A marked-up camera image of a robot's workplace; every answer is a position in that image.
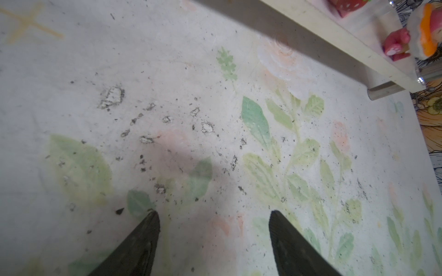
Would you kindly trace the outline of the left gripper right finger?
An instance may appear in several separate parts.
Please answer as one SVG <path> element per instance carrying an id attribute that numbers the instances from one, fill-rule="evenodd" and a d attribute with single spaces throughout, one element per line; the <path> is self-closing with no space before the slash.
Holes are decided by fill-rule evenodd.
<path id="1" fill-rule="evenodd" d="M 269 218 L 269 234 L 280 276 L 340 276 L 278 210 Z"/>

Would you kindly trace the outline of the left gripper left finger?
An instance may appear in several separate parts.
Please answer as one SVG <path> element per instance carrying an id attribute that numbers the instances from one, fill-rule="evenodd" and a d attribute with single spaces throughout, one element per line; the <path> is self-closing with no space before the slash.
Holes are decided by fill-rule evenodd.
<path id="1" fill-rule="evenodd" d="M 99 264 L 91 276 L 149 276 L 160 234 L 158 212 L 149 211 L 122 243 Z"/>

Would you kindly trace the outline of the pink toy with yellow flower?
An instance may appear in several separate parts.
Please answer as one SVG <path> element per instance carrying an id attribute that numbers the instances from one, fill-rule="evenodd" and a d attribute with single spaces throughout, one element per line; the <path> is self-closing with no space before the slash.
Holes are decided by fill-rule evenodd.
<path id="1" fill-rule="evenodd" d="M 364 7 L 370 0 L 329 0 L 328 1 L 339 13 L 341 18 Z"/>

